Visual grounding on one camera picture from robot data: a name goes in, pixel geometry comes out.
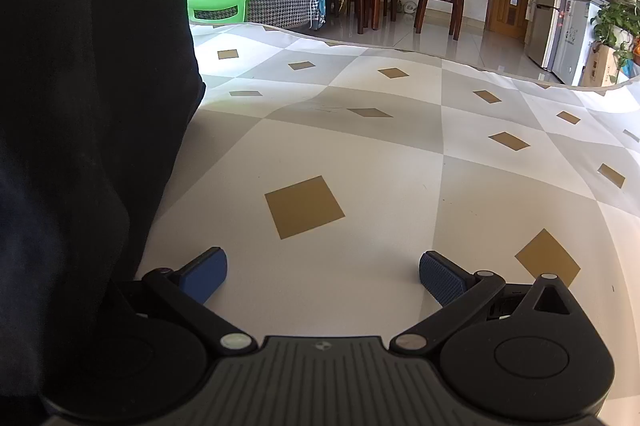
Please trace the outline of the black jacket with white stripes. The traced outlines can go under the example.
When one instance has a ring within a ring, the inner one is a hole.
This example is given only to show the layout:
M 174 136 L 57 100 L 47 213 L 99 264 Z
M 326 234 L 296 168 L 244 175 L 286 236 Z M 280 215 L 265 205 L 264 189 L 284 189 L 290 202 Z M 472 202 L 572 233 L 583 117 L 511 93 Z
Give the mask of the black jacket with white stripes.
M 186 0 L 1 0 L 1 420 L 134 417 L 132 289 L 204 93 Z

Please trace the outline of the checkered diamond tablecloth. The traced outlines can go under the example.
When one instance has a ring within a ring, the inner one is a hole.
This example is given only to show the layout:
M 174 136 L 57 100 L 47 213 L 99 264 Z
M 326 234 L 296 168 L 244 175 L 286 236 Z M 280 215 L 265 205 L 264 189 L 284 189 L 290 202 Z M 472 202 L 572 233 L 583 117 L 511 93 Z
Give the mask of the checkered diamond tablecloth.
M 141 270 L 212 246 L 208 305 L 256 338 L 391 338 L 437 308 L 428 250 L 527 283 L 557 273 L 639 420 L 639 83 L 512 79 L 456 61 L 237 24 L 194 27 L 204 99 Z

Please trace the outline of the cardboard box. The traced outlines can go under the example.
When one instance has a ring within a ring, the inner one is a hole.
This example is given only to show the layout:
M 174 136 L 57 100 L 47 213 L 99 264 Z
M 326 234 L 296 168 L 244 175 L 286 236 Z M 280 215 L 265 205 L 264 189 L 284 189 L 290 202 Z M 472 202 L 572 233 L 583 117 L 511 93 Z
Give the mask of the cardboard box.
M 615 49 L 608 45 L 594 43 L 589 49 L 579 85 L 591 88 L 613 86 L 617 84 L 619 74 L 620 67 Z

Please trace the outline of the houndstooth sofa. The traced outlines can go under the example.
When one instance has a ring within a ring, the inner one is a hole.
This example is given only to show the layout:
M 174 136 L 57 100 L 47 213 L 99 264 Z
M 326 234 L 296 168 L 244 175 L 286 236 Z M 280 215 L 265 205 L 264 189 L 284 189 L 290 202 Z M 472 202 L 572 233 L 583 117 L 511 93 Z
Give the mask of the houndstooth sofa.
M 250 0 L 247 21 L 293 30 L 311 28 L 311 0 Z

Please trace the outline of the green potted plant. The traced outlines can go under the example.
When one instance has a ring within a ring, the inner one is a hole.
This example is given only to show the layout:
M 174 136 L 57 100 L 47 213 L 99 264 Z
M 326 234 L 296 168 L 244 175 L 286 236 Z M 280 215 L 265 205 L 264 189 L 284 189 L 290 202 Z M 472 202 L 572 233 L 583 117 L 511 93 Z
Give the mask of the green potted plant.
M 613 50 L 624 68 L 639 53 L 639 0 L 613 0 L 591 19 L 594 40 Z

